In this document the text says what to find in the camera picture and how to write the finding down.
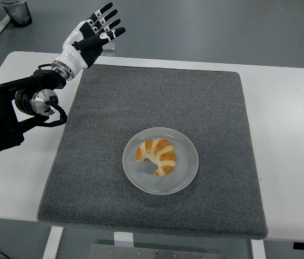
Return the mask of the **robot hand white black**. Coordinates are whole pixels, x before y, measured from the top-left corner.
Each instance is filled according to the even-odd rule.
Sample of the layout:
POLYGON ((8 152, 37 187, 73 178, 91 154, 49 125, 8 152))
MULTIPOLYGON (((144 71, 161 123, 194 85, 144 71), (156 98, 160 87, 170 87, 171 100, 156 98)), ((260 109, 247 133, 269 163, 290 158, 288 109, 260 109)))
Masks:
POLYGON ((120 19, 108 23, 118 10, 107 3, 89 18, 79 22, 63 43, 62 53, 52 62, 51 67, 65 80, 76 77, 82 69, 94 64, 103 52, 103 46, 122 35, 126 29, 118 27, 120 19))

